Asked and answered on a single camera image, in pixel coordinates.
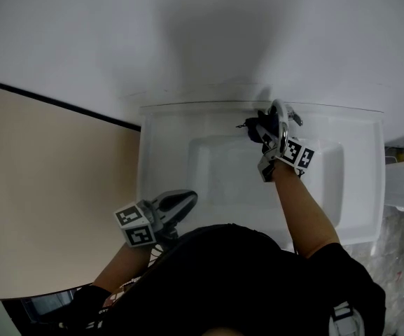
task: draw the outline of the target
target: black shirt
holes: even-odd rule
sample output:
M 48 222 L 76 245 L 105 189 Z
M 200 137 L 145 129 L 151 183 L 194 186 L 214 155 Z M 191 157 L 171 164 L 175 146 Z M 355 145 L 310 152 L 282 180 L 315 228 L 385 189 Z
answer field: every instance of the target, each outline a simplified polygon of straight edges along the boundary
M 229 327 L 244 335 L 328 335 L 333 307 L 345 301 L 363 317 L 366 335 L 382 334 L 384 291 L 339 244 L 305 259 L 262 233 L 216 225 L 184 235 L 115 303 L 102 330 L 201 335 Z

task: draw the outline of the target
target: floor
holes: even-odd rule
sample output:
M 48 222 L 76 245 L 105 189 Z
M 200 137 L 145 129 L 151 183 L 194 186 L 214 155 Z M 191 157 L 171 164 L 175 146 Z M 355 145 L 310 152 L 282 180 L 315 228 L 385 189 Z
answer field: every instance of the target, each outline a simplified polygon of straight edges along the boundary
M 404 212 L 386 206 L 380 238 L 373 243 L 350 245 L 345 249 L 385 290 L 384 335 L 393 335 L 404 321 Z

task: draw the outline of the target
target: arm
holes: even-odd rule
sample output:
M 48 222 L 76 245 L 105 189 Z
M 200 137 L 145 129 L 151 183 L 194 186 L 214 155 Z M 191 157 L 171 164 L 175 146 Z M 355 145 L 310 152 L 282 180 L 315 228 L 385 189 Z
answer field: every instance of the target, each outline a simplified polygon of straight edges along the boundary
M 301 256 L 310 258 L 325 245 L 340 243 L 328 217 L 291 166 L 277 160 L 273 180 L 293 243 Z
M 147 269 L 152 248 L 153 245 L 130 248 L 124 244 L 92 285 L 113 293 L 118 287 Z

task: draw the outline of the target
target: faucet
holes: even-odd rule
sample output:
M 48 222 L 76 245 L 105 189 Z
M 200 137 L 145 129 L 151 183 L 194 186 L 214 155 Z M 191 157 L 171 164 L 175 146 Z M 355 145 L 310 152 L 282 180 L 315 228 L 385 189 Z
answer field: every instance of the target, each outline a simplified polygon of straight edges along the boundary
M 279 136 L 278 136 L 278 144 L 277 150 L 279 155 L 282 156 L 287 148 L 287 141 L 288 141 L 288 122 L 290 120 L 294 120 L 297 125 L 302 126 L 302 119 L 301 117 L 293 110 L 291 106 L 285 104 L 280 99 L 275 99 L 272 102 L 272 105 L 267 110 L 267 114 L 278 116 L 279 121 Z

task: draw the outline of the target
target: white sink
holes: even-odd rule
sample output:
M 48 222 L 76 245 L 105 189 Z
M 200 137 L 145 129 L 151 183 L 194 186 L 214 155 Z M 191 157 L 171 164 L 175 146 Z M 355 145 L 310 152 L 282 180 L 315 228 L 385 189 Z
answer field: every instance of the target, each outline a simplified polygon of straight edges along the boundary
M 138 198 L 192 189 L 197 206 L 177 227 L 236 223 L 291 245 L 275 186 L 263 183 L 260 145 L 237 129 L 269 102 L 207 102 L 143 108 Z M 375 240 L 382 220 L 382 114 L 352 108 L 291 104 L 304 121 L 290 135 L 316 151 L 302 182 L 343 244 Z

